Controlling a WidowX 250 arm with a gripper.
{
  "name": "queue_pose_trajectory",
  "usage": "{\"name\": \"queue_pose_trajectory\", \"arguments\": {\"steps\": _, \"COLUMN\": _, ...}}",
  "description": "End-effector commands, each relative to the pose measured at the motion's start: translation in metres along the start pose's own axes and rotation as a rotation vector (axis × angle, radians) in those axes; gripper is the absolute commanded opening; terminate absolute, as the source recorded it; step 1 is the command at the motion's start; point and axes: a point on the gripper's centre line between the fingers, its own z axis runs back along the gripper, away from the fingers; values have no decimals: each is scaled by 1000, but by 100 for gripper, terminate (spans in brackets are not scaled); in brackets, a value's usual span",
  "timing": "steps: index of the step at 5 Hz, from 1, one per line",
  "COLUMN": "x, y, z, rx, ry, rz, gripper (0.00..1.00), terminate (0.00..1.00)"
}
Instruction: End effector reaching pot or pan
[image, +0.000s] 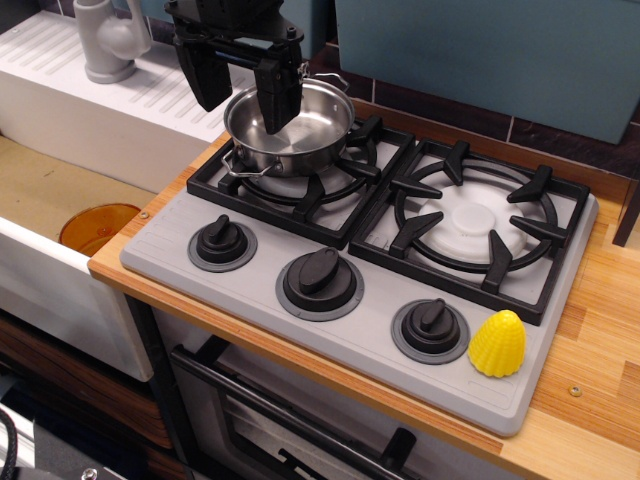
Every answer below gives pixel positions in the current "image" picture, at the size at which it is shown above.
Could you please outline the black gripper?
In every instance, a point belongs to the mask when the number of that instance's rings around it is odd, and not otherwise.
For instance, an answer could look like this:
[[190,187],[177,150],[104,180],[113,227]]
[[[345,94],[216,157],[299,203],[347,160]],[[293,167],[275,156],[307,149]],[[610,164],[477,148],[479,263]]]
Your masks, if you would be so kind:
[[280,12],[281,1],[168,1],[180,67],[207,112],[232,95],[228,63],[258,64],[257,98],[268,135],[300,113],[304,32]]

